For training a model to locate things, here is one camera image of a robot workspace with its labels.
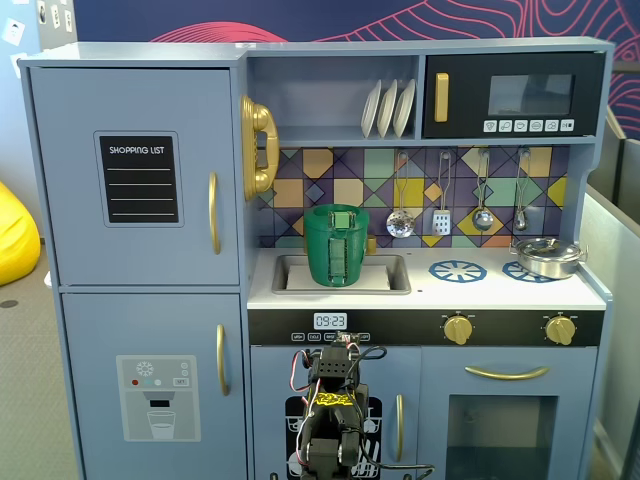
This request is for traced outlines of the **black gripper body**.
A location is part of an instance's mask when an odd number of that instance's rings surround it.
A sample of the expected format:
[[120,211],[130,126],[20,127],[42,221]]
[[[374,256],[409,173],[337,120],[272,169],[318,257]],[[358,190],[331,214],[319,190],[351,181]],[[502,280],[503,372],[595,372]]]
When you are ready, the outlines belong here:
[[325,346],[312,352],[312,382],[321,381],[328,386],[357,386],[360,370],[357,360],[360,354],[345,346]]

